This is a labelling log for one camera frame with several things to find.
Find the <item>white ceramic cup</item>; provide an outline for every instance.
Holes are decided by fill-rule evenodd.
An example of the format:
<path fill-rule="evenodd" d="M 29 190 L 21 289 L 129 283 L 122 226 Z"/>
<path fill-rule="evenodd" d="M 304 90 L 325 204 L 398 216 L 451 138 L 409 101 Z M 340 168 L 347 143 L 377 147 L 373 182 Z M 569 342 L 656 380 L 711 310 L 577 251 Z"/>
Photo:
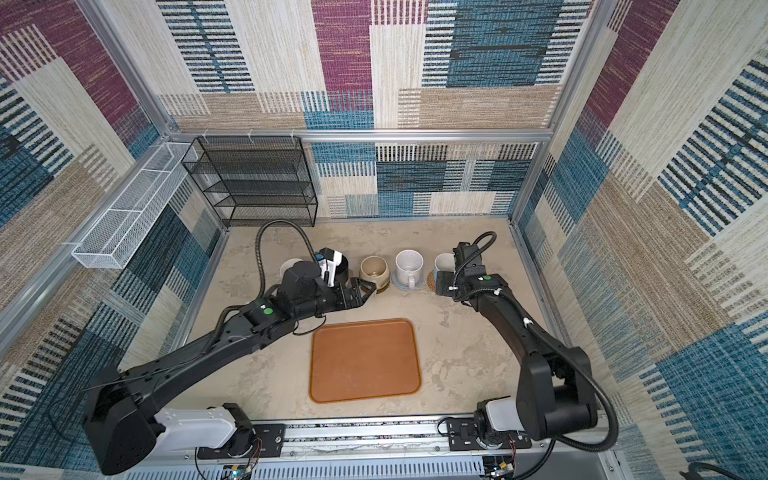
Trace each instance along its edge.
<path fill-rule="evenodd" d="M 395 257 L 395 267 L 397 280 L 413 290 L 422 280 L 424 257 L 416 250 L 403 250 Z"/>
<path fill-rule="evenodd" d="M 437 281 L 437 272 L 455 272 L 456 265 L 453 262 L 453 253 L 440 253 L 435 258 L 435 269 L 432 274 L 435 276 L 435 282 Z"/>
<path fill-rule="evenodd" d="M 286 274 L 286 270 L 288 270 L 290 267 L 296 265 L 297 262 L 300 262 L 300 258 L 290 258 L 283 262 L 283 265 L 280 265 L 280 278 L 283 278 L 283 275 Z"/>

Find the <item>black wire shelf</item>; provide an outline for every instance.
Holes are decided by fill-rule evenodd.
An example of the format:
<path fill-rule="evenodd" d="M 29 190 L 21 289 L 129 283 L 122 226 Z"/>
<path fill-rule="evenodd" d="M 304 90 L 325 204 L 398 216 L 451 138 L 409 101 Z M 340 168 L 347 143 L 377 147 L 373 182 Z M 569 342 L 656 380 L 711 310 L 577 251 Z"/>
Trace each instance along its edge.
<path fill-rule="evenodd" d="M 198 137 L 184 168 L 226 226 L 314 227 L 317 194 L 299 138 Z"/>

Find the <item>mug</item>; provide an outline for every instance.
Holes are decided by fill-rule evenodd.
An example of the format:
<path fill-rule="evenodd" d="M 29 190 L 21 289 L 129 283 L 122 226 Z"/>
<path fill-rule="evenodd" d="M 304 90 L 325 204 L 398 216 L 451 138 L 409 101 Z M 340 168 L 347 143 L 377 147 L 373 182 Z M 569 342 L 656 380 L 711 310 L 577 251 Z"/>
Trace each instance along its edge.
<path fill-rule="evenodd" d="M 416 250 L 403 250 L 395 257 L 395 276 L 401 285 L 414 290 L 422 281 L 424 257 Z"/>
<path fill-rule="evenodd" d="M 283 262 L 283 265 L 280 265 L 280 278 L 283 278 L 283 275 L 286 274 L 286 270 L 288 270 L 290 267 L 296 265 L 297 262 L 300 262 L 300 258 L 290 258 Z"/>
<path fill-rule="evenodd" d="M 381 293 L 389 286 L 389 266 L 382 257 L 367 257 L 360 263 L 359 278 L 374 282 L 376 293 Z"/>
<path fill-rule="evenodd" d="M 433 275 L 437 281 L 437 272 L 455 272 L 456 265 L 453 262 L 453 253 L 440 253 L 435 258 L 435 269 Z"/>

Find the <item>beige countertop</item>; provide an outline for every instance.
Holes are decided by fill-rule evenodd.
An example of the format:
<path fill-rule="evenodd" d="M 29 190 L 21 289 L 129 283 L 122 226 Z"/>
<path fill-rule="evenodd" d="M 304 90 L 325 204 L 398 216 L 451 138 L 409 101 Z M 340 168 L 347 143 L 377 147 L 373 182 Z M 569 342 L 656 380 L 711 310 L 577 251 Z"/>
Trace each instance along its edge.
<path fill-rule="evenodd" d="M 541 325 L 544 320 L 509 233 L 500 218 L 318 223 L 306 228 L 315 250 L 330 247 L 349 259 L 356 276 L 362 259 L 379 255 L 394 268 L 395 255 L 414 249 L 424 256 L 425 272 L 439 253 L 459 241 L 472 242 L 494 230 L 498 239 L 482 258 L 489 273 L 501 274 L 523 307 Z M 258 228 L 237 227 L 230 233 L 190 339 L 213 329 L 228 305 L 256 296 L 259 275 L 253 246 Z M 271 227 L 262 240 L 267 286 L 278 283 L 278 269 L 291 257 L 308 258 L 299 234 Z M 252 419 L 308 419 L 370 415 L 415 415 L 471 412 L 477 402 L 514 395 L 519 366 L 491 323 L 467 306 L 436 296 L 426 285 L 415 292 L 390 286 L 366 305 L 328 314 L 328 323 L 406 318 L 415 330 L 422 386 L 407 396 L 318 404 L 309 396 L 312 336 L 288 335 L 265 350 L 238 359 L 179 395 L 169 406 L 188 409 L 236 402 Z M 304 320 L 302 329 L 317 319 Z"/>

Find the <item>black mounting plate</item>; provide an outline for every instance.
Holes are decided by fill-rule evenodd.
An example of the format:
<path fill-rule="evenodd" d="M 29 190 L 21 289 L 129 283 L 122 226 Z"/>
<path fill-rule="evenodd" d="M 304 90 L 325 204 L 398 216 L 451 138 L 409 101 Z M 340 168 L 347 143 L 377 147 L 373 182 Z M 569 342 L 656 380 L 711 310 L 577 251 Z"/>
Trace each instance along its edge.
<path fill-rule="evenodd" d="M 445 427 L 448 429 L 448 445 L 451 452 L 466 452 L 467 450 L 484 450 L 482 445 L 478 443 L 477 428 L 475 426 L 474 419 L 446 419 Z M 518 432 L 510 430 L 509 432 L 495 432 L 489 440 L 493 441 L 496 445 L 501 444 L 499 449 L 511 449 L 512 446 L 509 443 L 509 437 L 515 443 L 517 450 L 529 449 L 532 447 L 531 437 L 525 432 Z"/>
<path fill-rule="evenodd" d="M 248 453 L 240 456 L 243 459 L 243 463 L 248 462 L 248 458 L 253 454 L 253 449 L 259 443 L 261 439 L 261 454 L 258 456 L 261 458 L 275 458 L 279 457 L 283 451 L 283 434 L 285 433 L 286 426 L 283 423 L 265 423 L 253 426 L 253 430 L 256 436 L 253 438 L 253 447 L 249 449 Z M 219 460 L 222 458 L 233 458 L 229 454 L 227 447 L 220 449 L 208 449 L 205 447 L 197 449 L 198 460 Z"/>

